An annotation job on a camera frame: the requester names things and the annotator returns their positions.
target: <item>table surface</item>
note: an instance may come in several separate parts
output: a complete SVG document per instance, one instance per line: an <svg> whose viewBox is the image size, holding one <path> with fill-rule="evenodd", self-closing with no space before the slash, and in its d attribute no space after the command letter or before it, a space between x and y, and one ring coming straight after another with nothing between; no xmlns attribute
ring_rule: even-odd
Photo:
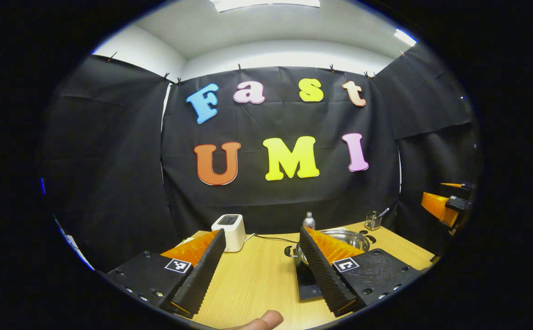
<svg viewBox="0 0 533 330"><path fill-rule="evenodd" d="M363 223L344 228L356 232L365 230ZM192 237L206 233L198 231ZM432 253L386 228L369 231L369 235L377 240L371 244L371 249L384 249L417 270L432 265ZM298 233L260 236L299 240ZM285 319L277 330L301 330L350 315L336 318L321 297L309 301L299 299L294 261L283 253L285 247L294 245L254 236L239 252L224 253L193 321L224 329L246 324L261 317L267 309L274 309Z"/></svg>

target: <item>white wall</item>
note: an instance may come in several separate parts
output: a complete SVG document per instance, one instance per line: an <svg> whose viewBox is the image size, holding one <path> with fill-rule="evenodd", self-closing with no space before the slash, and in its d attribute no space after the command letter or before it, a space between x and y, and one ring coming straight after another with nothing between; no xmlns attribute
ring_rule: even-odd
<svg viewBox="0 0 533 330"><path fill-rule="evenodd" d="M332 42L314 40L271 40L240 44L210 52L187 61L183 81L211 73L263 66L310 66L363 74L378 73L393 62L376 52Z"/></svg>
<svg viewBox="0 0 533 330"><path fill-rule="evenodd" d="M117 54L114 55L114 59L131 63L161 76L169 72L168 79L172 81L177 81L177 77L181 77L187 62L171 46L136 25L118 31L103 42L93 54L111 56L115 52Z"/></svg>

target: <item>stainless steel pot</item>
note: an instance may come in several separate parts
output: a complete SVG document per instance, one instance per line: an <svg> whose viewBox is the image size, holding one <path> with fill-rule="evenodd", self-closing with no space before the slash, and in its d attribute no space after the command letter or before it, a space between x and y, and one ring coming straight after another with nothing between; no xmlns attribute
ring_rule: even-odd
<svg viewBox="0 0 533 330"><path fill-rule="evenodd" d="M321 230L322 234L332 236L342 242L346 242L351 246L361 249L362 251L367 252L370 248L369 240L358 232L349 231L349 230L339 230L339 229L330 229L330 230ZM300 244L297 243L295 246L294 254L291 254L291 249L293 246L288 246L285 248L285 255L287 257L301 258L301 261L306 265L309 265L305 255L301 252Z"/></svg>

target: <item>foam letter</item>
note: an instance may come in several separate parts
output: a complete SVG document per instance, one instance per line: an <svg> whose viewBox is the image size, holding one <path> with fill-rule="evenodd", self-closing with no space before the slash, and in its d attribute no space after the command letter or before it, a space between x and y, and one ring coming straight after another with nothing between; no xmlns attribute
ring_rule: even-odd
<svg viewBox="0 0 533 330"><path fill-rule="evenodd" d="M354 103L356 106L365 106L366 100L361 99L361 96L358 94L358 92L362 92L362 88L360 86L356 86L353 81L346 82L342 85L344 89L348 90L348 97L350 98L350 101Z"/></svg>
<svg viewBox="0 0 533 330"><path fill-rule="evenodd" d="M212 93L218 90L218 85L214 83L208 84L206 87L191 94L185 101L190 102L193 105L193 109L197 112L197 123L201 124L204 121L212 118L218 113L216 109L210 108L211 105L218 104L218 98L216 94Z"/></svg>
<svg viewBox="0 0 533 330"><path fill-rule="evenodd" d="M362 135L358 133L349 133L342 136L342 140L348 144L348 153L350 154L348 169L351 172L364 171L369 168L369 163L365 161L365 157L362 154L361 138Z"/></svg>
<svg viewBox="0 0 533 330"><path fill-rule="evenodd" d="M222 144L222 149L226 152L226 171L224 174L214 173L214 151L213 144L202 144L195 147L193 152L197 154L197 176L210 186L221 186L232 182L238 175L238 149L241 145L238 142L228 142Z"/></svg>
<svg viewBox="0 0 533 330"><path fill-rule="evenodd" d="M267 138L262 145L268 149L268 173L265 178L268 181L281 180L283 173L279 171L279 163L283 166L288 177L293 177L297 165L300 170L297 171L298 177L316 177L319 175L319 169L315 167L315 157L313 157L313 144L315 138L311 136L301 136L295 142L293 152L290 152L285 142L278 137Z"/></svg>
<svg viewBox="0 0 533 330"><path fill-rule="evenodd" d="M262 96L262 88L260 82L241 82L238 84L238 89L241 90L233 94L233 99L238 103L252 102L257 105L265 100Z"/></svg>
<svg viewBox="0 0 533 330"><path fill-rule="evenodd" d="M322 83L317 79L301 79L300 98L305 102L319 102L323 100L323 92L319 87L322 87Z"/></svg>

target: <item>ceiling light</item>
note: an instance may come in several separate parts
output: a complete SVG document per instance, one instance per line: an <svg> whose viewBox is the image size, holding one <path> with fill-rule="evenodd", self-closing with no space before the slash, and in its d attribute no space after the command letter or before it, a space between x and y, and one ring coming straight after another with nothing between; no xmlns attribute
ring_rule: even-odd
<svg viewBox="0 0 533 330"><path fill-rule="evenodd" d="M405 44L408 44L409 46L414 46L417 41L413 40L412 37L408 36L407 34L405 34L405 32L401 31L400 29L395 29L395 34L394 36L396 36L399 40L403 41Z"/></svg>
<svg viewBox="0 0 533 330"><path fill-rule="evenodd" d="M258 5L300 5L319 8L319 0L210 0L218 12Z"/></svg>

